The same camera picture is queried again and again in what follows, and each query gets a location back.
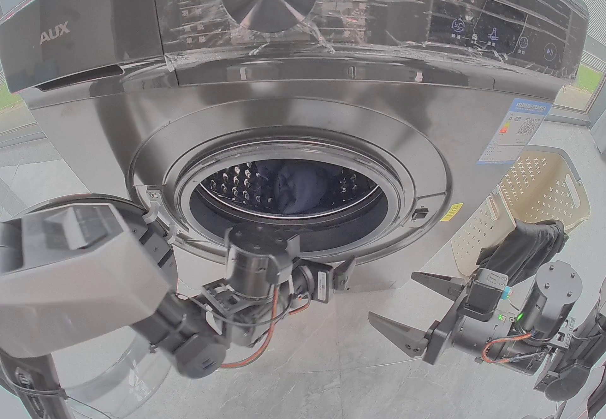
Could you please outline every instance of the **washing machine door opening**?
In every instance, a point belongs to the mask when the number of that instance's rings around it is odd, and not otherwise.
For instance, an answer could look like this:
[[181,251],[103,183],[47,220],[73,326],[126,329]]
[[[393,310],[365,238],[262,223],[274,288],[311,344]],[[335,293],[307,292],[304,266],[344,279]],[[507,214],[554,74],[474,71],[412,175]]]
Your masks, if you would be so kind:
[[246,161],[212,173],[195,187],[188,208],[217,237],[236,223],[265,223],[300,233],[302,252],[321,252],[376,231],[389,203],[360,171],[287,158]]
[[202,181],[198,192],[256,217],[294,220],[346,211],[381,189],[347,167],[304,159],[267,159],[224,168]]

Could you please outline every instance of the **orange cable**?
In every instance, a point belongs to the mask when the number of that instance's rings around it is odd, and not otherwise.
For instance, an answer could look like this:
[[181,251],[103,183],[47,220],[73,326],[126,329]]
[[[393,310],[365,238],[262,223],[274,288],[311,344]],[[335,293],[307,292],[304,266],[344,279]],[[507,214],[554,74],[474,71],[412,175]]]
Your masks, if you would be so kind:
[[302,311],[305,311],[307,308],[309,308],[309,305],[311,303],[311,300],[307,300],[307,303],[305,303],[303,306],[301,306],[300,308],[297,308],[295,310],[292,310],[291,312],[288,313],[288,316],[291,315],[296,315],[297,313],[301,313]]
[[[273,305],[271,307],[271,319],[272,320],[277,316],[277,296],[278,296],[278,288],[277,288],[277,286],[275,286],[274,291],[273,291]],[[276,322],[272,321],[271,324],[269,325],[269,330],[267,331],[267,336],[265,337],[263,344],[259,347],[259,349],[255,353],[253,353],[248,358],[245,358],[244,360],[241,360],[239,362],[223,363],[223,365],[221,365],[221,368],[222,369],[237,369],[239,367],[244,367],[245,365],[248,365],[251,362],[254,362],[255,360],[257,360],[257,358],[259,358],[263,354],[263,352],[265,352],[267,347],[269,346],[269,342],[271,341],[271,337],[273,336],[273,329],[274,329],[275,325],[276,325]]]
[[509,362],[511,362],[511,358],[502,358],[500,360],[490,359],[487,355],[490,346],[494,345],[495,343],[503,343],[505,341],[520,341],[523,339],[530,338],[531,336],[532,336],[532,333],[525,333],[523,335],[518,335],[515,337],[498,338],[498,339],[489,341],[482,349],[482,358],[484,359],[485,362],[488,362],[488,363],[509,363]]

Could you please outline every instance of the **control panel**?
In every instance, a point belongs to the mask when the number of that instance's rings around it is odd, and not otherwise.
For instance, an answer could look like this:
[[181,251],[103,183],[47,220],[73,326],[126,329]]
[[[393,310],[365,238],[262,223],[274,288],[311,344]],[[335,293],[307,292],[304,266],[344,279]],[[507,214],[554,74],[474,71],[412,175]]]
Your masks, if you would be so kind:
[[565,79],[576,74],[587,29],[577,0],[287,1],[156,0],[164,50],[203,51],[205,59],[260,45],[269,55],[285,43],[395,56],[442,51]]

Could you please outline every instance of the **yellow warning sticker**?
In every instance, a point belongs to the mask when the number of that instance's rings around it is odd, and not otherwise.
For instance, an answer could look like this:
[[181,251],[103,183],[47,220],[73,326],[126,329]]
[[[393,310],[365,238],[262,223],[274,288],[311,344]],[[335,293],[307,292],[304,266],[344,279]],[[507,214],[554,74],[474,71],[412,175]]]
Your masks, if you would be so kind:
[[456,203],[454,205],[450,206],[450,210],[448,212],[446,212],[446,215],[443,216],[443,218],[440,219],[440,222],[447,222],[449,221],[451,218],[453,218],[458,211],[460,211],[460,208],[463,206],[462,203]]

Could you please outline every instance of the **qr code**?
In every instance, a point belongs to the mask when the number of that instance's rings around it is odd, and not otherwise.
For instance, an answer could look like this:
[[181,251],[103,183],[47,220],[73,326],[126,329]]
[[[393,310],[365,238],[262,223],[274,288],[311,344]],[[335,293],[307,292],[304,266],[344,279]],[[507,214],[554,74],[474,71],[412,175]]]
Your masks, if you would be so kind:
[[540,124],[541,118],[526,118],[522,121],[522,126],[518,129],[516,135],[532,135]]

